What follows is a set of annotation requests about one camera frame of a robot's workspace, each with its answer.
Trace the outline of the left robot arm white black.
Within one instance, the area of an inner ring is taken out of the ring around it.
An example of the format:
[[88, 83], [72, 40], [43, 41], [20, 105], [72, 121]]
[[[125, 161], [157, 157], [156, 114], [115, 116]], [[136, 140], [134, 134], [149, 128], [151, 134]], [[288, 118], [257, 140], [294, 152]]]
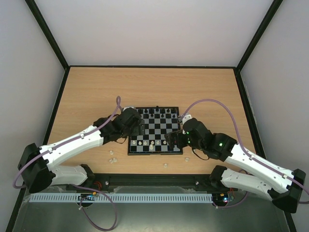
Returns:
[[120, 138], [144, 134], [144, 120], [135, 108], [125, 108], [120, 114], [99, 118], [83, 131], [62, 141], [25, 147], [18, 170], [29, 193], [37, 193], [54, 185], [89, 187], [94, 174], [86, 164], [62, 166], [66, 160], [94, 147]]

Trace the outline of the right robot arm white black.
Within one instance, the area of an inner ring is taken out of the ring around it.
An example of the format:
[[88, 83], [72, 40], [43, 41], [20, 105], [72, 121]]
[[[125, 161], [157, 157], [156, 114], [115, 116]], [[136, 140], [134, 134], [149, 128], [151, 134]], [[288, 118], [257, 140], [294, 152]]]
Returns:
[[301, 203], [306, 174], [300, 169], [280, 167], [244, 148], [240, 142], [223, 133], [211, 133], [205, 125], [185, 116], [183, 128], [165, 135], [169, 146], [202, 151], [210, 159], [232, 164], [246, 171], [235, 172], [217, 165], [210, 175], [215, 189], [237, 188], [264, 197], [284, 212], [295, 213]]

